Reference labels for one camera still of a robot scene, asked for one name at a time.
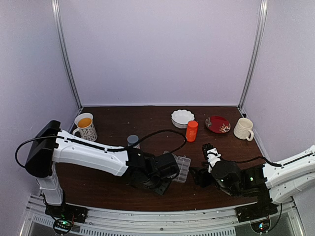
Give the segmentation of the clear plastic pill organizer box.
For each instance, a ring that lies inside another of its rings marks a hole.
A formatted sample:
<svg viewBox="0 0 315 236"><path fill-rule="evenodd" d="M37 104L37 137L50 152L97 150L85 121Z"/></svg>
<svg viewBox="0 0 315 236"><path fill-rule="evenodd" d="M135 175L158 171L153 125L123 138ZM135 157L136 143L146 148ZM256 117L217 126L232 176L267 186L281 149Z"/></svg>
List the clear plastic pill organizer box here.
<svg viewBox="0 0 315 236"><path fill-rule="evenodd" d="M191 159L184 156L176 156L175 154L172 154L177 162L177 165L179 167L179 174L175 177L175 175L172 176L172 181L179 182L179 183L185 183L187 181L187 177L189 174L189 167L191 164Z"/></svg>

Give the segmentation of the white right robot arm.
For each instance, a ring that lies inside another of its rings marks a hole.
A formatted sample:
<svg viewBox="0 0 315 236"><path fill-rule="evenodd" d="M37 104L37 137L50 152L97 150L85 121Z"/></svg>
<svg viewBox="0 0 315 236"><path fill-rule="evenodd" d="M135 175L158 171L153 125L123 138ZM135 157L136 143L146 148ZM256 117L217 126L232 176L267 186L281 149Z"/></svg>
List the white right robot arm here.
<svg viewBox="0 0 315 236"><path fill-rule="evenodd" d="M315 182L314 146L279 163L257 157L265 162L247 169L239 167L240 161L223 159L210 143L202 146L202 152L205 166L189 168L195 184L202 188L214 184L229 196L257 197L252 206L257 217L264 216L271 203L281 204Z"/></svg>

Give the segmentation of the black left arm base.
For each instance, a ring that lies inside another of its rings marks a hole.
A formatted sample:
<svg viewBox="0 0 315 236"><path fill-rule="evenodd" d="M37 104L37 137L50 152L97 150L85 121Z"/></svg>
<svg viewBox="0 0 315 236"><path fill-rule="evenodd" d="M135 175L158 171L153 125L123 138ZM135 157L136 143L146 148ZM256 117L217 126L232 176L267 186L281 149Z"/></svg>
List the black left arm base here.
<svg viewBox="0 0 315 236"><path fill-rule="evenodd" d="M64 236L68 234L75 223L85 223L88 209L82 206L69 205L65 202L65 191L63 190L62 204L60 206L49 205L46 201L46 195L43 195L43 203L46 206L45 214L53 219L53 230L57 235Z"/></svg>

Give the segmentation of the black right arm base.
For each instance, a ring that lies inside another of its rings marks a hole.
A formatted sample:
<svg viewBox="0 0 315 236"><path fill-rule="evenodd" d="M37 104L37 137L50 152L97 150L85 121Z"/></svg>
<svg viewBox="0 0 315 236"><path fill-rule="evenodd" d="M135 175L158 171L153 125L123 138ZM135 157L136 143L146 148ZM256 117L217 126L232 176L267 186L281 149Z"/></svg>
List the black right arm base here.
<svg viewBox="0 0 315 236"><path fill-rule="evenodd" d="M272 203L269 190L261 191L257 196L256 203L236 207L236 214L240 223L267 217L277 212L278 206Z"/></svg>

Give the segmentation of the grey capped pill bottle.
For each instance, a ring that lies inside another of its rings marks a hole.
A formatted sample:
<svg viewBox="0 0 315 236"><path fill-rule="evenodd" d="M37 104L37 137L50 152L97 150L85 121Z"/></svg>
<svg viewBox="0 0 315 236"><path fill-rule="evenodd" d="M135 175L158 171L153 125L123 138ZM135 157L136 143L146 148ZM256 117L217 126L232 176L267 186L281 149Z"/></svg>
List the grey capped pill bottle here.
<svg viewBox="0 0 315 236"><path fill-rule="evenodd" d="M137 135L129 135L127 138L127 144L128 146L133 146L134 148L140 149L140 144L139 144L139 137Z"/></svg>

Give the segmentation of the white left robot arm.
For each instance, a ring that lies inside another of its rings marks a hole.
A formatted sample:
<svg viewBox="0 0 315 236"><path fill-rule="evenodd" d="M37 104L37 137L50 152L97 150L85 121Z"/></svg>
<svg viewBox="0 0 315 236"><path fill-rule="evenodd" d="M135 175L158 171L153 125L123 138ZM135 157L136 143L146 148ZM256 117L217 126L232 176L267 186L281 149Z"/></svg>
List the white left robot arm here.
<svg viewBox="0 0 315 236"><path fill-rule="evenodd" d="M64 202L56 163L84 166L118 177L127 175L132 184L140 184L160 195L180 173L176 159L169 152L156 157L134 145L99 144L60 129L60 122L52 120L32 141L25 169L37 179L47 204L59 218L67 218L71 208Z"/></svg>

